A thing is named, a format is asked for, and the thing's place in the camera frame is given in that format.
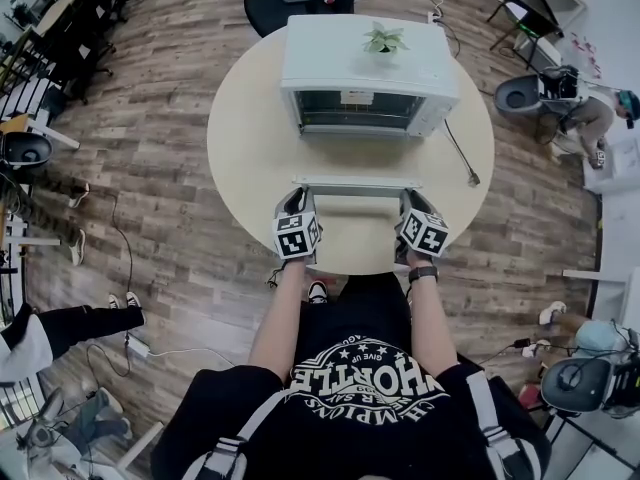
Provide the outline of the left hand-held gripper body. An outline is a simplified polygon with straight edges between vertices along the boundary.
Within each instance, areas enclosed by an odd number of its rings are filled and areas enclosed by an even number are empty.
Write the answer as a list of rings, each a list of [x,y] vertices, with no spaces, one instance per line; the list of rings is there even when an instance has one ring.
[[[280,212],[272,222],[274,244],[281,260],[303,260],[307,265],[315,265],[316,249],[322,238],[315,211],[292,215]]]

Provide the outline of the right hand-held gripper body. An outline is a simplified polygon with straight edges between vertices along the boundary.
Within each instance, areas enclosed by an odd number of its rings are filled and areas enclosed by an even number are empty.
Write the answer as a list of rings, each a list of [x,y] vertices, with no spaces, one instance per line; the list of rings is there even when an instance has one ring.
[[[409,250],[416,255],[440,257],[449,228],[440,216],[412,208],[401,218],[395,232],[395,263],[407,264]]]

